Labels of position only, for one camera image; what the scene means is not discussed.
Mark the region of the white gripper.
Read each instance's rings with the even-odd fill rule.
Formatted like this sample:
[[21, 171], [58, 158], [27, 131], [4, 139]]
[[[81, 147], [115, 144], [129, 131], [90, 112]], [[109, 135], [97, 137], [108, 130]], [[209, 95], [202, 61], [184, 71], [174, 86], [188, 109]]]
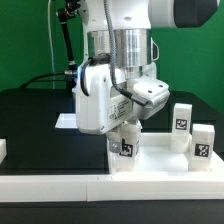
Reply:
[[[127, 92], [125, 70], [115, 69], [117, 85]], [[106, 134], [108, 149], [112, 153], [121, 151], [120, 127], [123, 122], [137, 119], [133, 115], [133, 103], [147, 105], [146, 99], [122, 95], [112, 84], [108, 64], [81, 68], [76, 88], [76, 124], [82, 133]]]

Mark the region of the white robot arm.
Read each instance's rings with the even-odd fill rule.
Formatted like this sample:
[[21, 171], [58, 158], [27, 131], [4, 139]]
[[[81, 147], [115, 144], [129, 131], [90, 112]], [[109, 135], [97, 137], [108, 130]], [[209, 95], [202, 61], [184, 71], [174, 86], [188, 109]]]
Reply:
[[86, 61], [78, 71], [76, 122], [82, 133], [104, 134], [108, 149], [132, 155], [139, 122], [166, 104], [169, 86], [158, 80], [154, 28], [196, 28], [220, 0], [82, 0]]

